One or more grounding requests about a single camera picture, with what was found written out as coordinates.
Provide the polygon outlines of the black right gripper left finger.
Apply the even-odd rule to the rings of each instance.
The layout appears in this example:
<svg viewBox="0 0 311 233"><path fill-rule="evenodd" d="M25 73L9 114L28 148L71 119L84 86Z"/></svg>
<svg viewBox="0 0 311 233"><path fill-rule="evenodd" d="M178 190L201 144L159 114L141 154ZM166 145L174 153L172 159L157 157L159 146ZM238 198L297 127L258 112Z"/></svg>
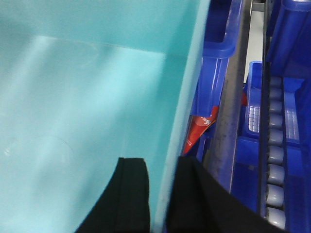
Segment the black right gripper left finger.
<svg viewBox="0 0 311 233"><path fill-rule="evenodd" d="M115 171L77 233L148 233L149 177L142 158L119 158Z"/></svg>

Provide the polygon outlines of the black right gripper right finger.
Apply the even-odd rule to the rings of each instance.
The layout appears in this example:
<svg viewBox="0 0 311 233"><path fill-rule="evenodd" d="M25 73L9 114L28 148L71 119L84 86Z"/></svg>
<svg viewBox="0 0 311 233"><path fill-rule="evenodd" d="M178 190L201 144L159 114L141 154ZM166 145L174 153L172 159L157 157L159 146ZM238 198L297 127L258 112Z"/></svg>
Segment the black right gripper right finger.
<svg viewBox="0 0 311 233"><path fill-rule="evenodd" d="M179 157L167 218L170 233L280 233L230 195L196 158Z"/></svg>

